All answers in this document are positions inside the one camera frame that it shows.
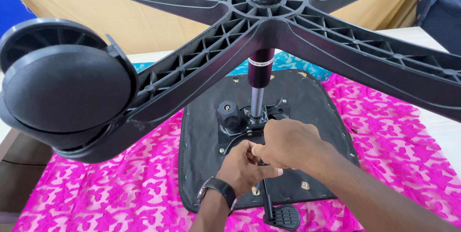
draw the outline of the brown cardboard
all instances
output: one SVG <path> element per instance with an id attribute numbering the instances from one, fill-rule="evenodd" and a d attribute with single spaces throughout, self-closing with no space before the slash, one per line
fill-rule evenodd
<path id="1" fill-rule="evenodd" d="M 126 54 L 175 50 L 207 25 L 130 0 L 22 0 L 38 17 L 82 23 L 100 36 L 110 34 Z M 409 27 L 416 0 L 359 0 L 331 13 L 368 29 Z"/>

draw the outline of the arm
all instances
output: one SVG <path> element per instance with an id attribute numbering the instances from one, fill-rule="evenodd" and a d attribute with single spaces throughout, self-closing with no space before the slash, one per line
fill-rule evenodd
<path id="1" fill-rule="evenodd" d="M 458 231 L 432 212 L 375 180 L 322 141 L 317 128 L 299 121 L 269 120 L 266 145 L 253 155 L 279 168 L 297 168 L 328 187 L 368 232 Z"/>
<path id="2" fill-rule="evenodd" d="M 222 194 L 208 189 L 189 232 L 224 231 L 230 210 Z"/>
<path id="3" fill-rule="evenodd" d="M 257 166 L 259 158 L 251 153 L 255 143 L 243 140 L 233 147 L 224 158 L 216 178 L 226 182 L 234 189 L 239 198 L 247 193 L 253 185 L 265 178 L 274 178 L 283 174 L 282 169 L 273 166 Z M 189 232 L 224 231 L 230 208 L 224 196 L 213 189 L 206 191 L 200 205 L 199 213 Z"/>

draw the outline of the adjustment lever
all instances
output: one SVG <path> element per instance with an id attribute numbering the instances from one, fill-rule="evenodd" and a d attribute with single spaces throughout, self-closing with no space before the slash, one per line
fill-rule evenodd
<path id="1" fill-rule="evenodd" d="M 267 165 L 260 161 L 258 165 Z M 295 206 L 291 204 L 281 205 L 279 207 L 273 207 L 271 202 L 271 196 L 267 193 L 266 187 L 266 180 L 262 180 L 262 185 L 264 187 L 264 216 L 262 217 L 264 223 L 286 229 L 289 231 L 294 231 L 299 227 L 301 223 L 301 218 L 299 215 L 298 210 Z"/>

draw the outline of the pink patterned cloth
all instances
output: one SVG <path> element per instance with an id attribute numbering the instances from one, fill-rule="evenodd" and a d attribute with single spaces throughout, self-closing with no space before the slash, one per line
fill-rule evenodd
<path id="1" fill-rule="evenodd" d="M 361 168 L 461 227 L 461 181 L 406 102 L 333 74 L 323 83 L 354 140 Z M 182 111 L 101 164 L 54 155 L 13 231 L 187 231 L 195 215 L 178 193 Z M 296 204 L 299 231 L 361 231 L 340 200 Z M 279 231 L 263 208 L 234 212 L 226 231 Z"/>

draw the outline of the hand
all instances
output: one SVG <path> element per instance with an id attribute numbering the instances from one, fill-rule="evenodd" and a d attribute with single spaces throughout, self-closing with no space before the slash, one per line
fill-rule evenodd
<path id="1" fill-rule="evenodd" d="M 252 155 L 274 167 L 300 169 L 314 178 L 341 157 L 320 138 L 314 125 L 297 120 L 269 120 L 264 127 L 264 140 L 266 145 L 254 146 Z"/>
<path id="2" fill-rule="evenodd" d="M 236 197 L 247 193 L 262 179 L 274 178 L 284 173 L 282 169 L 273 166 L 257 166 L 260 159 L 251 153 L 254 146 L 256 143 L 243 140 L 233 147 L 216 175 L 217 179 L 228 183 L 234 189 Z"/>

